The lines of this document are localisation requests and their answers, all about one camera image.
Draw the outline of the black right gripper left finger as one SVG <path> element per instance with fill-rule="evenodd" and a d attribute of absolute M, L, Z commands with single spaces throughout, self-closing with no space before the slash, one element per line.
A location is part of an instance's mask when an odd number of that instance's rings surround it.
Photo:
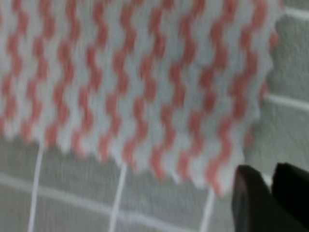
<path fill-rule="evenodd" d="M 273 197 L 262 174 L 248 165 L 235 173 L 232 215 L 237 232 L 305 232 L 307 230 Z"/>

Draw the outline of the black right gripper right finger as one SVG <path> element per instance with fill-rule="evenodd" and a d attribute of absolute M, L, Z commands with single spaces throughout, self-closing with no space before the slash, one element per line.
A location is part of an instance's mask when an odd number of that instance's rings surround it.
<path fill-rule="evenodd" d="M 309 173 L 278 163 L 272 177 L 272 195 L 304 227 L 309 226 Z"/>

